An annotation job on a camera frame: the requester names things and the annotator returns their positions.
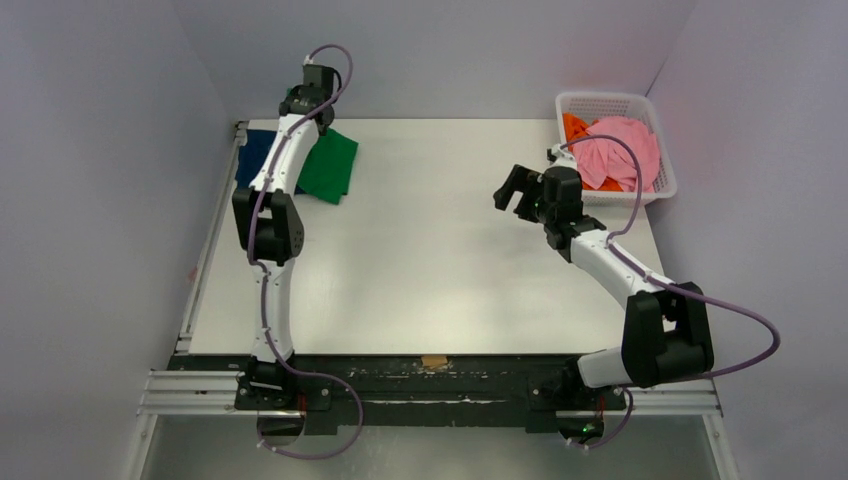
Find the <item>green t shirt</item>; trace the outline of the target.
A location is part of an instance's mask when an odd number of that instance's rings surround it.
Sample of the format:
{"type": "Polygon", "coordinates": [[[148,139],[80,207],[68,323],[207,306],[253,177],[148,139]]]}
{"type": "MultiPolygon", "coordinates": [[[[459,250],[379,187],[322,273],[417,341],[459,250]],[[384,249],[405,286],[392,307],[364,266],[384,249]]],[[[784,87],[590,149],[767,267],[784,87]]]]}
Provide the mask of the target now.
{"type": "Polygon", "coordinates": [[[339,205],[349,191],[358,147],[358,142],[329,129],[307,155],[296,193],[339,205]]]}

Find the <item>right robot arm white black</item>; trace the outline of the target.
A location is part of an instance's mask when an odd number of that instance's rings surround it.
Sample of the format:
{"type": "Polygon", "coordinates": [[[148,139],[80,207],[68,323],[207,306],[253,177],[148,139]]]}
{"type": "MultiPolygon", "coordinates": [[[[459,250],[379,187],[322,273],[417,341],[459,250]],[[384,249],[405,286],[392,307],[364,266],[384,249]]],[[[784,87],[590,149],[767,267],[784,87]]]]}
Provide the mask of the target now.
{"type": "Polygon", "coordinates": [[[597,281],[623,308],[619,346],[582,355],[564,376],[561,392],[576,407],[602,387],[651,387],[707,373],[714,350],[706,305],[692,282],[654,278],[647,267],[610,239],[606,227],[583,211],[578,172],[563,166],[544,172],[516,165],[493,195],[498,210],[521,196],[516,216],[543,227],[548,245],[597,281]]]}

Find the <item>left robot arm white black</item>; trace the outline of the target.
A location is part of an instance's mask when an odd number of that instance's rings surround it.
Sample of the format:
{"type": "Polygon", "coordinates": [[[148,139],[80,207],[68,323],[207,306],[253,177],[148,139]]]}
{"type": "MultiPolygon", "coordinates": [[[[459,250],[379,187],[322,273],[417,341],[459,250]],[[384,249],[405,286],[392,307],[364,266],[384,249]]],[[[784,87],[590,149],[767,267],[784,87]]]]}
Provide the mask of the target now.
{"type": "Polygon", "coordinates": [[[287,361],[294,352],[290,294],[305,227],[294,192],[305,161],[334,119],[341,85],[332,67],[306,64],[303,80],[280,103],[277,130],[255,177],[231,197],[237,233],[257,287],[255,343],[239,384],[242,394],[284,409],[297,399],[298,382],[287,361]]]}

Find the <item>pink t shirt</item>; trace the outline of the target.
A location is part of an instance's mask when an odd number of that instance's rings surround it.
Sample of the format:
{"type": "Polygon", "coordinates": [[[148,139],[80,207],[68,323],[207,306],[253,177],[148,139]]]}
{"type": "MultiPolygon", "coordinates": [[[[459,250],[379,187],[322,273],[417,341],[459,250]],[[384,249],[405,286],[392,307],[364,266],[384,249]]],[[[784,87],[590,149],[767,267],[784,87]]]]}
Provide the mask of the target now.
{"type": "MultiPolygon", "coordinates": [[[[648,131],[640,121],[627,117],[606,117],[589,125],[589,135],[611,135],[631,148],[641,167],[643,191],[652,191],[660,163],[660,151],[656,136],[648,131]]],[[[597,147],[600,151],[601,169],[603,170],[601,179],[608,176],[620,184],[622,192],[634,193],[637,186],[637,172],[626,149],[617,142],[605,139],[587,140],[574,144],[574,146],[583,147],[586,143],[597,147]]]]}

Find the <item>orange t shirt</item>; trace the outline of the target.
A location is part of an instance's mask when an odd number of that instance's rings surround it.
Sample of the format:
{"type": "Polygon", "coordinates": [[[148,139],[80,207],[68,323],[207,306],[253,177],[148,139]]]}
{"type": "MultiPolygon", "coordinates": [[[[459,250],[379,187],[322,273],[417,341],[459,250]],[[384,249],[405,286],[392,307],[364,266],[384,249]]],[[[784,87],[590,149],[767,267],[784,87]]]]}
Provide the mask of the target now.
{"type": "MultiPolygon", "coordinates": [[[[566,141],[573,141],[589,135],[590,125],[571,113],[563,113],[563,129],[566,141]]],[[[589,191],[622,192],[622,188],[614,179],[606,176],[601,179],[601,156],[597,147],[586,143],[583,147],[572,145],[569,151],[578,162],[582,178],[582,187],[589,191]]]]}

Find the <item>white plastic basket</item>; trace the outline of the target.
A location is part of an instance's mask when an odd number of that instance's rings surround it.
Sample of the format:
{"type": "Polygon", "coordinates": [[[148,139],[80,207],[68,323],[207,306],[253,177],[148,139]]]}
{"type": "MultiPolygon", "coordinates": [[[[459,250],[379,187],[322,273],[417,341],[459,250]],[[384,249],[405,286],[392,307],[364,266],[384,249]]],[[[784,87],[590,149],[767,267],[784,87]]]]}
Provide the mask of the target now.
{"type": "Polygon", "coordinates": [[[660,163],[652,191],[642,195],[640,204],[647,205],[655,200],[668,199],[677,193],[677,182],[667,152],[664,131],[657,112],[647,97],[620,92],[565,91],[555,97],[554,106],[561,143],[566,141],[565,122],[562,118],[565,113],[570,113],[586,123],[611,116],[640,121],[656,136],[660,151],[660,163]]]}

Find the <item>folded navy blue t shirt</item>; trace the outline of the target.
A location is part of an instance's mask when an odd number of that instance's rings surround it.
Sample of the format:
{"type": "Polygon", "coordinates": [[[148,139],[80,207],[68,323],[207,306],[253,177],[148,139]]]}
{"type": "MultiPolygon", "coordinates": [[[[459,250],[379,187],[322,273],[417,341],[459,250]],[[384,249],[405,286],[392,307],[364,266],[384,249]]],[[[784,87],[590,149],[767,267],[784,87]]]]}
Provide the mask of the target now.
{"type": "MultiPolygon", "coordinates": [[[[254,187],[255,190],[259,191],[264,185],[266,174],[263,170],[265,169],[268,157],[273,155],[276,151],[276,137],[276,131],[255,129],[247,130],[245,144],[241,146],[238,151],[238,167],[235,174],[235,181],[236,186],[239,189],[252,187],[256,178],[258,178],[258,183],[254,187]]],[[[295,195],[303,195],[306,193],[306,191],[298,186],[297,183],[294,183],[294,187],[292,189],[284,188],[281,183],[289,169],[286,161],[286,155],[288,154],[289,149],[290,144],[287,143],[280,159],[275,164],[275,169],[273,170],[274,179],[269,183],[268,188],[266,189],[267,196],[271,196],[275,190],[279,189],[283,189],[286,193],[293,193],[295,195]]]]}

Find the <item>brown tape piece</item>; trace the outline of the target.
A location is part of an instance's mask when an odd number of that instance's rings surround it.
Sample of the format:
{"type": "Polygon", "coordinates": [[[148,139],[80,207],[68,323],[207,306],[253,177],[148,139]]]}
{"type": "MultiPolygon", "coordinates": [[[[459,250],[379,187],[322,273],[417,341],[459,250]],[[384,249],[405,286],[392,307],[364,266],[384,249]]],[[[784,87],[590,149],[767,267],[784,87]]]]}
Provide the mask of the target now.
{"type": "Polygon", "coordinates": [[[446,355],[423,355],[421,365],[426,370],[440,370],[449,366],[450,360],[446,355]]]}

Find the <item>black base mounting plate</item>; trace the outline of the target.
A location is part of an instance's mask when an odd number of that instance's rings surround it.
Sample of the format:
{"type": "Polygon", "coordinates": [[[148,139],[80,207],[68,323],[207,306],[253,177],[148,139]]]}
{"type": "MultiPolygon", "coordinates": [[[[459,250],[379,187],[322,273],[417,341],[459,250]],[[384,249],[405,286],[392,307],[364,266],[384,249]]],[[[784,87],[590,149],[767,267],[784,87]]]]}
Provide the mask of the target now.
{"type": "Polygon", "coordinates": [[[592,389],[574,354],[447,355],[445,369],[426,370],[421,355],[296,354],[297,394],[279,404],[242,394],[249,355],[173,355],[170,371],[237,373],[235,409],[258,414],[270,435],[292,414],[306,435],[342,426],[518,428],[597,439],[604,418],[633,414],[630,392],[592,389]]]}

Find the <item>table side aluminium rail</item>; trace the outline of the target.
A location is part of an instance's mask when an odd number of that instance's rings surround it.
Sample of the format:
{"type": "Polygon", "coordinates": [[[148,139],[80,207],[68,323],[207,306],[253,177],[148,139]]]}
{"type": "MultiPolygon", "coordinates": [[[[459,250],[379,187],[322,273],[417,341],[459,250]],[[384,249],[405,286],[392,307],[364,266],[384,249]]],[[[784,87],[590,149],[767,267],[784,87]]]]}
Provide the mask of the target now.
{"type": "Polygon", "coordinates": [[[182,323],[175,342],[174,355],[187,355],[193,332],[197,324],[199,305],[205,288],[205,277],[214,257],[214,249],[219,235],[219,229],[223,221],[230,190],[233,185],[238,168],[239,149],[246,144],[249,122],[239,120],[234,124],[234,135],[227,157],[226,169],[214,203],[211,224],[205,236],[200,256],[190,274],[190,290],[183,311],[182,323]]]}

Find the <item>right aluminium rail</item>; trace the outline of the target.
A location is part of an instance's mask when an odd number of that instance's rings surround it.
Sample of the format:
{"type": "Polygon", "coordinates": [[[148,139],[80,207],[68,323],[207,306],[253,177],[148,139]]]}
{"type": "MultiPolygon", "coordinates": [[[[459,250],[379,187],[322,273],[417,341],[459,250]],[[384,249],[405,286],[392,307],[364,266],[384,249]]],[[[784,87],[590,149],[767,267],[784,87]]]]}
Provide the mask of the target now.
{"type": "Polygon", "coordinates": [[[702,416],[721,413],[712,380],[667,383],[648,388],[628,387],[633,414],[643,416],[702,416]]]}

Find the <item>left aluminium rail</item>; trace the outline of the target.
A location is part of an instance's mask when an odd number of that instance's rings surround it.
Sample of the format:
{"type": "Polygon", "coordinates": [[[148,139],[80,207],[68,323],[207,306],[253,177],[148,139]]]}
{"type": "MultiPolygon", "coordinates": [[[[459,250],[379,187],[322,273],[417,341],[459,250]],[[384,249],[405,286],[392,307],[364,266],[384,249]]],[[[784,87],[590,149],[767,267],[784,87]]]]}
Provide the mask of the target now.
{"type": "Polygon", "coordinates": [[[237,373],[227,371],[151,371],[138,415],[207,416],[236,411],[237,373]]]}

